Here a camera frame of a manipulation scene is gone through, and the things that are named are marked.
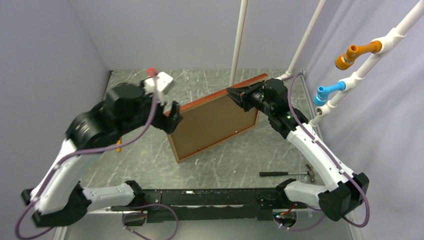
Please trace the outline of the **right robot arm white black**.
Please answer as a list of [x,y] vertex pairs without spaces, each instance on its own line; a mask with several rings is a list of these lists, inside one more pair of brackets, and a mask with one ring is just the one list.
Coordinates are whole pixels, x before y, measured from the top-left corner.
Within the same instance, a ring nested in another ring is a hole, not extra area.
[[289,179],[277,186],[276,203],[287,208],[293,202],[319,208],[332,221],[346,219],[362,204],[370,180],[342,163],[317,136],[302,112],[293,107],[291,91],[282,80],[268,79],[244,87],[228,87],[228,96],[245,112],[256,109],[268,118],[271,127],[295,146],[323,180],[323,185]]

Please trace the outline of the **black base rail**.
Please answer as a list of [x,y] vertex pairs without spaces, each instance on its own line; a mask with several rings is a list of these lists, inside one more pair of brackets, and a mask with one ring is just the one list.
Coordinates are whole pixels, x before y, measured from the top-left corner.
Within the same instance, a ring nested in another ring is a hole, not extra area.
[[[274,187],[210,189],[144,189],[146,221],[256,219],[271,221],[274,215],[306,209],[286,199]],[[175,216],[167,210],[170,207]]]

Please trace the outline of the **blue pipe fitting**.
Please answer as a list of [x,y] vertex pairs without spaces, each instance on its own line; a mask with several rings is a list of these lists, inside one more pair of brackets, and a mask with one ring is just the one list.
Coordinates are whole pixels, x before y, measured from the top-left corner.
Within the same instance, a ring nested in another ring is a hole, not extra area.
[[344,91],[346,84],[343,81],[339,81],[336,84],[330,86],[319,86],[316,91],[316,95],[313,98],[313,103],[316,106],[324,106],[328,101],[328,97],[331,93],[336,91]]

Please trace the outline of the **orange pipe fitting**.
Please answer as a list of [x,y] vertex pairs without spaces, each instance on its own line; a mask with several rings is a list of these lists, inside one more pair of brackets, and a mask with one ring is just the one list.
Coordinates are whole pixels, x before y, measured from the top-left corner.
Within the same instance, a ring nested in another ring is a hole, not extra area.
[[339,57],[336,58],[334,61],[335,66],[339,70],[347,70],[350,68],[356,59],[360,57],[361,55],[372,53],[376,54],[383,48],[383,45],[380,41],[372,41],[367,45],[350,45],[346,52],[341,54]]

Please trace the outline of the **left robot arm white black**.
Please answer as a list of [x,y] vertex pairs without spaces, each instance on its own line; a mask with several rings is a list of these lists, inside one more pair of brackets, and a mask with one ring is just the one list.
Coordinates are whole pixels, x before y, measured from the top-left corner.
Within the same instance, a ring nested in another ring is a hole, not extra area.
[[171,134],[183,118],[176,101],[170,113],[164,113],[164,96],[172,87],[172,83],[154,83],[152,79],[137,85],[121,83],[109,89],[92,109],[74,118],[46,176],[36,188],[21,193],[23,201],[34,207],[31,219],[36,227],[69,226],[95,210],[114,206],[137,210],[145,203],[145,193],[134,180],[84,188],[80,179],[90,166],[87,155],[114,150],[118,140],[133,130],[153,126]]

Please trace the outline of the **white PVC pipe stand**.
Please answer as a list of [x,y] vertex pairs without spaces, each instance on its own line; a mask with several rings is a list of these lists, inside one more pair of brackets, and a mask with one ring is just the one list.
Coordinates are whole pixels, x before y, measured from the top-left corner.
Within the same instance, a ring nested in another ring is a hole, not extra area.
[[[414,7],[414,0],[328,0],[306,38],[294,70],[304,72],[315,86],[328,74],[340,75],[334,59],[348,45],[362,45],[387,33]],[[241,2],[213,0],[210,12],[223,38],[220,73],[227,86],[231,78],[234,41]],[[250,0],[242,25],[235,82],[266,72],[282,75],[297,54],[317,0]]]

